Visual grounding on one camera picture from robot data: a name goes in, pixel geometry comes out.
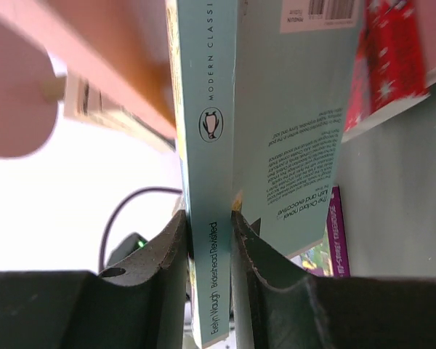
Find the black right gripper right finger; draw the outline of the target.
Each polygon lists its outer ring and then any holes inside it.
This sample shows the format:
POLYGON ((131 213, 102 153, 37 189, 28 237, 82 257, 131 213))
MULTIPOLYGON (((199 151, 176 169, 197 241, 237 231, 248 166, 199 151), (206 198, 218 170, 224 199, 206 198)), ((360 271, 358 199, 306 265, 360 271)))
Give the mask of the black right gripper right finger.
POLYGON ((239 348, 436 348, 436 278, 318 277, 231 220, 239 348))

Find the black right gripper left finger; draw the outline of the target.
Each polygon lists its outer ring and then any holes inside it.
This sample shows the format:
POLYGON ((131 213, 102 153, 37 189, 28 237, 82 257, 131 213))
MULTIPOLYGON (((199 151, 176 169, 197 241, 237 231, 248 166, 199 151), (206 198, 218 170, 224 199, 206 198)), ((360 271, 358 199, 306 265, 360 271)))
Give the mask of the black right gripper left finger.
POLYGON ((0 272, 0 348, 180 348, 187 220, 100 275, 0 272))

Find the purple 117-storey treehouse book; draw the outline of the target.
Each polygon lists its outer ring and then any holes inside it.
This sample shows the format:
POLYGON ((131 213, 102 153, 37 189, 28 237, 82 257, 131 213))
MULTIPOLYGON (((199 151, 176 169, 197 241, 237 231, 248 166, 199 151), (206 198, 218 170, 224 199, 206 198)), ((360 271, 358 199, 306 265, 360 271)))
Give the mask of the purple 117-storey treehouse book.
POLYGON ((297 256, 295 262, 299 267, 316 276, 350 277, 342 200, 338 185, 332 189, 322 241, 297 256))

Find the yellow Brideshead Revisited book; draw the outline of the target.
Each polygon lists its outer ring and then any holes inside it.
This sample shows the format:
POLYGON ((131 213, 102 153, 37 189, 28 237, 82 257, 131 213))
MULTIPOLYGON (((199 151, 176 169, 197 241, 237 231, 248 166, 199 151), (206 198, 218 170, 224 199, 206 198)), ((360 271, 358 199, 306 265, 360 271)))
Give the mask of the yellow Brideshead Revisited book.
POLYGON ((229 333, 231 214, 286 257, 323 237, 362 1, 168 1, 192 331, 229 333))

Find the red treehouse book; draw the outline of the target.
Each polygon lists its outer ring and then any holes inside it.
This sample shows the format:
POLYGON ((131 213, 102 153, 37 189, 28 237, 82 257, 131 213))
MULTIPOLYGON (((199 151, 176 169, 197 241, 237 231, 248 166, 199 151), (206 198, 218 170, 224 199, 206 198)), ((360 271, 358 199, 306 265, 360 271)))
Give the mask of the red treehouse book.
POLYGON ((343 142, 423 102, 436 83, 436 1, 367 1, 343 142))

